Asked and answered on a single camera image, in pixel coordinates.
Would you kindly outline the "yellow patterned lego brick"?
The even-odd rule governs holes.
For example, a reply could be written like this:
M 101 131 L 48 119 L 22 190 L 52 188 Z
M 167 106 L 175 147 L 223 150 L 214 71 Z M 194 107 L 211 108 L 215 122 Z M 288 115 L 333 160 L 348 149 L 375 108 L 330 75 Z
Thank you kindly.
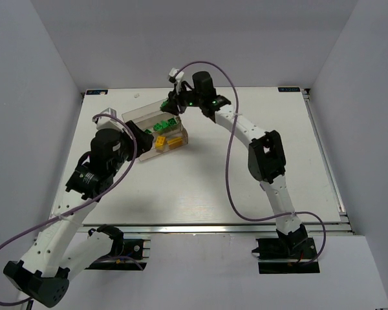
M 158 136 L 155 141 L 155 150 L 157 152 L 164 152 L 166 147 L 166 137 Z

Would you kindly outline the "yellow long lego brick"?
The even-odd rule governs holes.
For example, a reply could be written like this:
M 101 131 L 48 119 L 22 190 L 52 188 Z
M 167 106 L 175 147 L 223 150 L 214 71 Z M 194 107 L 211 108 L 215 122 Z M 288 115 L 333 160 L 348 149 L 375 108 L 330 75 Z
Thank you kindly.
M 184 144 L 184 138 L 177 137 L 167 140 L 167 145 L 169 149 L 175 149 L 181 147 Z

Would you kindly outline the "small green lego cube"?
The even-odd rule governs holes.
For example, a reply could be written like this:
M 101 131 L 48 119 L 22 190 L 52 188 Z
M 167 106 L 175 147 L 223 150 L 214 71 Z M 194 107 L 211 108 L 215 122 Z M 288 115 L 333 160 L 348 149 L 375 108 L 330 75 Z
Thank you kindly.
M 165 100 L 165 101 L 161 104 L 160 109 L 161 109 L 161 110 L 165 109 L 165 108 L 167 107 L 167 104 L 168 104 L 168 100 Z

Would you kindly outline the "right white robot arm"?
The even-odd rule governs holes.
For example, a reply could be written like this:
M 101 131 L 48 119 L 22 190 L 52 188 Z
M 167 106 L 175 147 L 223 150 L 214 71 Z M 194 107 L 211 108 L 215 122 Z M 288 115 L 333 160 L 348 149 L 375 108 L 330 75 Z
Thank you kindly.
M 178 116 L 188 107 L 198 107 L 204 116 L 230 131 L 230 137 L 237 138 L 248 149 L 248 170 L 268 196 L 278 238 L 288 252 L 296 251 L 308 236 L 286 186 L 286 158 L 280 134 L 260 129 L 240 115 L 229 99 L 217 93 L 206 71 L 193 74 L 192 87 L 176 68 L 171 69 L 168 80 L 174 89 L 161 105 L 161 111 Z

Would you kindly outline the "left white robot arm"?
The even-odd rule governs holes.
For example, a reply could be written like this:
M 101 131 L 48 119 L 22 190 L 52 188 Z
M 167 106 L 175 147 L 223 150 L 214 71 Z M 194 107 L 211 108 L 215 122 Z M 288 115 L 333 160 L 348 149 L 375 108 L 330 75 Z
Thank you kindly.
M 13 285 L 48 308 L 61 301 L 78 273 L 96 260 L 115 258 L 124 250 L 123 232 L 107 224 L 91 230 L 75 249 L 67 248 L 84 219 L 114 184 L 122 165 L 153 146 L 152 134 L 132 121 L 125 125 L 121 129 L 109 121 L 97 127 L 90 149 L 81 155 L 65 185 L 51 222 L 18 261 L 5 265 L 3 273 Z

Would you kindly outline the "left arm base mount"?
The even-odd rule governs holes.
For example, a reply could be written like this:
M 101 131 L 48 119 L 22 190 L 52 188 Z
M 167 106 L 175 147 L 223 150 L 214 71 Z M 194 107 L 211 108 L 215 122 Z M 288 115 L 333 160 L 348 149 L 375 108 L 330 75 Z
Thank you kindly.
M 88 237 L 104 233 L 113 241 L 111 251 L 90 264 L 88 270 L 99 271 L 143 271 L 149 258 L 151 240 L 126 238 L 124 232 L 112 225 L 89 229 Z

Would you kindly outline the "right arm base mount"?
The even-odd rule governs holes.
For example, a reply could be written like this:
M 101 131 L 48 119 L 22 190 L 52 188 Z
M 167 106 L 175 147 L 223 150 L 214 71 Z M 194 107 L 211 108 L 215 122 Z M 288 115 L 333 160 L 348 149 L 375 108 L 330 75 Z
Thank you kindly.
M 309 238 L 292 252 L 277 238 L 260 238 L 256 242 L 257 247 L 252 250 L 252 255 L 258 260 L 260 274 L 320 273 L 317 260 L 308 263 L 317 255 L 313 238 Z

